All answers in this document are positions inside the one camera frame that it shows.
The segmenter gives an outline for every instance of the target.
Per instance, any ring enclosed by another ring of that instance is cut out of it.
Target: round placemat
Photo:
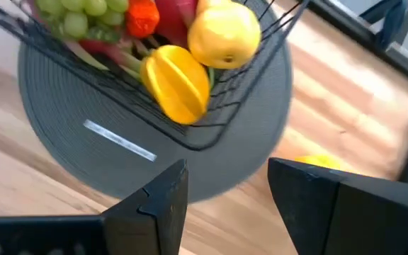
[[[273,22],[275,16],[268,16]],[[222,139],[201,152],[176,144],[26,45],[20,49],[18,79],[34,131],[50,154],[78,179],[110,196],[124,198],[176,160],[187,159],[189,200],[194,202],[216,196],[248,178],[275,147],[285,126],[291,97],[286,46],[277,51],[265,69]],[[86,120],[157,158],[147,160],[96,134],[84,127]]]

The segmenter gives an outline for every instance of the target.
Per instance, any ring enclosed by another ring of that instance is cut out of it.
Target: grape
[[[80,12],[84,8],[85,0],[61,0],[62,5],[70,10]]]
[[[90,16],[103,15],[107,8],[105,0],[86,0],[84,4],[84,10]]]
[[[124,14],[108,9],[106,10],[105,14],[98,18],[106,25],[117,26],[122,24],[124,21]]]
[[[128,0],[106,0],[108,6],[117,12],[125,12],[128,10]]]
[[[37,5],[41,11],[55,16],[61,16],[65,13],[65,8],[58,0],[37,0]]]
[[[84,13],[69,11],[64,17],[64,31],[74,38],[82,38],[88,31],[88,17]]]

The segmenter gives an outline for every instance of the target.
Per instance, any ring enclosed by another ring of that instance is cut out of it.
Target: wire basket
[[[218,143],[249,94],[285,44],[310,0],[298,2],[285,13],[273,12],[273,0],[235,0],[257,15],[262,39],[253,59],[239,69],[218,70],[208,111],[193,125],[180,125],[166,117],[143,85],[123,72],[102,71],[75,56],[32,16],[27,0],[0,0],[0,26],[34,47],[120,107],[136,115],[179,145],[194,151]]]

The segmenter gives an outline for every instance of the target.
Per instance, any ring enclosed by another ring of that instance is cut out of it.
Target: woven placemat
[[[252,1],[265,8],[262,1]],[[267,13],[267,22],[275,16]],[[91,187],[124,198],[177,159],[187,159],[189,200],[206,199],[253,174],[275,147],[288,115],[291,66],[286,46],[277,51],[259,84],[222,139],[193,152],[101,95],[36,50],[22,45],[18,78],[34,131],[51,155]],[[155,154],[150,161],[84,127],[90,120]]]

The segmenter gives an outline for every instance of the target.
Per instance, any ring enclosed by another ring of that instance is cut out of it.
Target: wooden table
[[[294,97],[272,157],[330,154],[345,171],[394,179],[408,150],[408,79],[310,12],[289,43]],[[0,215],[98,213],[115,203],[55,162],[30,128],[16,79],[0,72]],[[188,207],[181,254],[296,254],[265,166]]]

